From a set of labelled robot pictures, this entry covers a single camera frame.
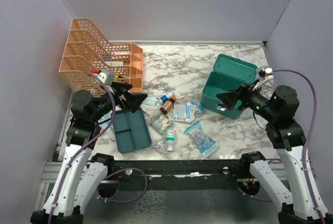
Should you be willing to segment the green medicine box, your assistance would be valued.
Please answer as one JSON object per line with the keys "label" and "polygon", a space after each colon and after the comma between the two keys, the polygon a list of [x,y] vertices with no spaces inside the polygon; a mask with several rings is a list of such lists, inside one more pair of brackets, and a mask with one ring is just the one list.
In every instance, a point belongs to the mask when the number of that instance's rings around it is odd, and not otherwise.
{"label": "green medicine box", "polygon": [[236,107],[233,110],[222,111],[219,106],[221,101],[216,95],[237,89],[243,83],[252,84],[255,81],[256,72],[257,66],[254,64],[219,54],[202,90],[200,105],[227,118],[238,119],[242,111]]}

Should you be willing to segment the small bottle blue cap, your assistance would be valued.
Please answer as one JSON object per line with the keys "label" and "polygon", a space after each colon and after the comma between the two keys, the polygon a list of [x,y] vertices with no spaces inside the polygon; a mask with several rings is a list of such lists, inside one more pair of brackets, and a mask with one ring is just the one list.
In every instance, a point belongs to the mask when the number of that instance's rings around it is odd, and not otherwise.
{"label": "small bottle blue cap", "polygon": [[170,91],[168,93],[166,93],[165,95],[163,95],[162,97],[160,97],[162,103],[164,104],[171,96],[174,96],[175,93],[173,91]]}

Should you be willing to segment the brown iodine bottle orange cap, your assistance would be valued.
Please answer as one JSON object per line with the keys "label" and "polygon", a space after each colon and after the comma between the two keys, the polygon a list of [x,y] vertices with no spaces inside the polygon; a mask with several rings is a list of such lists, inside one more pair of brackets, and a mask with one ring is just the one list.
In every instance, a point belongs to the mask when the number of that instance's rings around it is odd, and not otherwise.
{"label": "brown iodine bottle orange cap", "polygon": [[170,98],[168,98],[163,105],[160,108],[160,111],[166,115],[174,106],[174,103],[176,102],[176,97],[175,96],[171,96]]}

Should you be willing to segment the clear blue swab bag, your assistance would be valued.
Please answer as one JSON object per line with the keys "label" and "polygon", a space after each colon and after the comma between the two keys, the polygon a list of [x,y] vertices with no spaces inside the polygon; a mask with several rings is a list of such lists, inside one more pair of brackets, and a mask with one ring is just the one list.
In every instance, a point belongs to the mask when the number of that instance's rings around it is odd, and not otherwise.
{"label": "clear blue swab bag", "polygon": [[188,127],[184,133],[190,136],[204,159],[210,157],[220,148],[219,143],[204,133],[199,120]]}

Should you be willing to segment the white bottle green label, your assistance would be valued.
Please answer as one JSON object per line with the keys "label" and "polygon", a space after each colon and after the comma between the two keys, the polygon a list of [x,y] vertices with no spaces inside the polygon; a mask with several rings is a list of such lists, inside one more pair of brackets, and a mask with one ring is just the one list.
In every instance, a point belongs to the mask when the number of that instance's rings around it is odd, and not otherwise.
{"label": "white bottle green label", "polygon": [[168,152],[174,151],[174,145],[175,145],[175,130],[174,129],[170,129],[167,131],[165,144],[166,144],[166,150]]}

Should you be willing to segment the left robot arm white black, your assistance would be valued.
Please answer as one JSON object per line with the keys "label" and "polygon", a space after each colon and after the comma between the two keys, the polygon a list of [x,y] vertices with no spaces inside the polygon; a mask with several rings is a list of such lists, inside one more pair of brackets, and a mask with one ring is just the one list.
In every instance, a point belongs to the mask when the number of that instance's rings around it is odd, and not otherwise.
{"label": "left robot arm white black", "polygon": [[136,112],[147,98],[146,93],[130,93],[132,85],[113,82],[111,89],[94,97],[88,90],[74,93],[71,104],[73,117],[67,130],[65,155],[50,196],[41,210],[32,213],[31,223],[83,223],[84,211],[103,179],[117,174],[114,157],[91,153],[103,135],[99,120],[116,107]]}

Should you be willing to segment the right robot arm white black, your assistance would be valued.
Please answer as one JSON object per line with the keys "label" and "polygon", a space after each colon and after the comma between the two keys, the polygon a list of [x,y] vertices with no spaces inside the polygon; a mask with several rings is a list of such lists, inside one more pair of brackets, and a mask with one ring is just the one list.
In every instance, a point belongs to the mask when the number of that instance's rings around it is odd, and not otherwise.
{"label": "right robot arm white black", "polygon": [[315,185],[304,131],[294,119],[299,107],[296,91],[281,85],[267,99],[253,87],[242,84],[235,90],[217,94],[217,98],[228,110],[240,101],[240,110],[250,108],[267,121],[266,134],[284,166],[289,185],[285,186],[272,172],[260,152],[242,154],[240,174],[258,180],[278,210],[279,223],[332,223],[332,214]]}

